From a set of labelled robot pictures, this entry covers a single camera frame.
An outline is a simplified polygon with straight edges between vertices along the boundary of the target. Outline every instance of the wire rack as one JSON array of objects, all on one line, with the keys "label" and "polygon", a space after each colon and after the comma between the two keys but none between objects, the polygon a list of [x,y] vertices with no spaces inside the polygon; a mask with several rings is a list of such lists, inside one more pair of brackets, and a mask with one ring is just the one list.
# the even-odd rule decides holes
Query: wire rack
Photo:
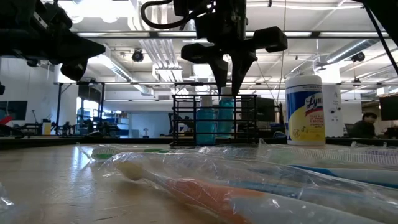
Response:
[{"label": "wire rack", "polygon": [[[205,95],[210,96],[215,101],[218,101],[222,96],[228,96],[233,99],[234,106],[232,107],[219,107],[218,105],[213,106],[200,106],[200,97],[203,95],[172,95],[173,97],[173,146],[196,146],[197,136],[199,134],[214,134],[216,136],[216,144],[225,143],[252,143],[256,142],[257,138],[257,111],[256,111],[256,97],[257,95]],[[232,119],[201,119],[197,120],[197,110],[199,109],[232,109]],[[247,113],[247,119],[238,118],[239,114]],[[214,121],[218,122],[232,122],[233,130],[230,133],[219,133],[217,131],[213,133],[198,133],[196,126],[198,121]],[[189,132],[183,132],[180,130],[180,124],[188,126],[191,130]],[[239,125],[246,125],[246,128],[238,130]],[[219,138],[218,135],[228,135],[230,138]]]}]

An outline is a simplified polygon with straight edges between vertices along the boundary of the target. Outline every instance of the red object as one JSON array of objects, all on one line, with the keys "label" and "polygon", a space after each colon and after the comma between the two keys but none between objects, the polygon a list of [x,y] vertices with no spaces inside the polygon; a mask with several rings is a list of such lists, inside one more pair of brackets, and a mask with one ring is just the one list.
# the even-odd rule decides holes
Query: red object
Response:
[{"label": "red object", "polygon": [[12,116],[6,116],[4,119],[0,121],[0,124],[7,124],[10,121],[12,121]]}]

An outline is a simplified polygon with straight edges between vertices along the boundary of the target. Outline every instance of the fluorescent light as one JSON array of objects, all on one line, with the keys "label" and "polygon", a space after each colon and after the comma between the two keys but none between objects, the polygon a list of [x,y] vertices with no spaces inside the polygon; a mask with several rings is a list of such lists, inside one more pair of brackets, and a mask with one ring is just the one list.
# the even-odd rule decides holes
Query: fluorescent light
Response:
[{"label": "fluorescent light", "polygon": [[126,83],[123,83],[123,82],[110,82],[110,83],[105,83],[105,85],[131,85],[131,83],[129,83],[129,82],[126,82]]},{"label": "fluorescent light", "polygon": [[320,37],[378,37],[377,32],[321,32]]},{"label": "fluorescent light", "polygon": [[112,17],[129,17],[134,11],[130,1],[87,0],[76,4],[73,1],[59,1],[58,4],[68,16],[100,17],[110,22]]},{"label": "fluorescent light", "polygon": [[84,38],[146,38],[149,37],[148,32],[132,31],[132,32],[76,32],[79,37]]},{"label": "fluorescent light", "polygon": [[205,40],[205,39],[198,39],[198,40],[196,40],[196,39],[182,40],[182,42],[183,42],[184,44],[195,44],[195,43],[198,43],[198,44],[209,44],[209,43],[210,43],[209,41],[207,41],[207,40]]},{"label": "fluorescent light", "polygon": [[320,7],[314,7],[314,6],[289,6],[289,5],[283,5],[283,4],[273,4],[272,7],[281,7],[281,8],[286,8],[286,9],[298,9],[298,10],[312,10],[312,11],[328,11],[328,10],[341,10],[341,9],[359,9],[362,8],[363,5],[358,4],[354,6],[320,6]]},{"label": "fluorescent light", "polygon": [[102,65],[105,65],[108,67],[110,70],[112,70],[113,73],[119,75],[122,79],[127,81],[125,77],[123,77],[119,72],[123,73],[126,77],[128,77],[130,80],[132,79],[129,74],[127,74],[124,70],[122,70],[120,67],[118,67],[115,63],[111,61],[111,59],[103,54],[97,55],[95,57],[89,58],[88,63],[100,63]]},{"label": "fluorescent light", "polygon": [[256,82],[243,82],[242,85],[255,85]]},{"label": "fluorescent light", "polygon": [[285,32],[287,37],[309,37],[311,32]]},{"label": "fluorescent light", "polygon": [[138,82],[138,84],[140,85],[174,85],[174,83],[172,82],[158,82],[158,83],[154,83],[154,82],[148,82],[148,83],[143,83],[143,82]]},{"label": "fluorescent light", "polygon": [[372,101],[376,101],[376,100],[342,100],[342,101],[352,101],[352,102],[372,102]]},{"label": "fluorescent light", "polygon": [[196,32],[158,32],[159,37],[196,37]]},{"label": "fluorescent light", "polygon": [[254,36],[254,32],[246,32],[246,37],[253,37]]},{"label": "fluorescent light", "polygon": [[105,100],[109,102],[124,102],[124,101],[129,101],[129,100]]}]

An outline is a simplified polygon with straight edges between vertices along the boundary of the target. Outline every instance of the plastic bag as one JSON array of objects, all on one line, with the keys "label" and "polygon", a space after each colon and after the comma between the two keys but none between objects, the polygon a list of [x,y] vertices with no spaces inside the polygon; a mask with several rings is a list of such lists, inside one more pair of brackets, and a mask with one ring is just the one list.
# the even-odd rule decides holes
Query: plastic bag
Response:
[{"label": "plastic bag", "polygon": [[77,148],[81,153],[96,162],[104,162],[111,158],[112,156],[119,154],[121,152],[156,152],[156,153],[166,153],[175,152],[176,150],[183,150],[187,152],[194,149],[196,152],[198,149],[187,148],[187,147],[173,147],[170,146],[158,146],[158,145],[122,145],[122,144],[99,144],[92,146],[82,146],[77,143]]},{"label": "plastic bag", "polygon": [[198,152],[232,159],[252,159],[299,167],[332,177],[357,180],[398,189],[398,150],[356,144],[351,147],[305,148],[289,145],[227,144],[207,146]]},{"label": "plastic bag", "polygon": [[398,191],[258,161],[125,152],[104,166],[230,223],[396,223]]},{"label": "plastic bag", "polygon": [[289,145],[259,145],[257,154],[264,162],[286,165],[359,169],[398,169],[398,151],[392,148],[353,144],[351,147],[330,146],[327,149]]},{"label": "plastic bag", "polygon": [[9,223],[14,215],[11,210],[14,203],[7,198],[6,189],[0,182],[0,223]]}]

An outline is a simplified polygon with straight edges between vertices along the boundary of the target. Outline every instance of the person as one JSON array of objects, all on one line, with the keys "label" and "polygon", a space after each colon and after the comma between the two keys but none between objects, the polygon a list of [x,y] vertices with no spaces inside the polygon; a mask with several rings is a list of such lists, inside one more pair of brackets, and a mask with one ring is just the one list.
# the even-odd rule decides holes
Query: person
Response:
[{"label": "person", "polygon": [[349,136],[352,138],[376,138],[374,132],[374,123],[377,120],[377,115],[371,112],[363,114],[362,121],[354,124]]}]

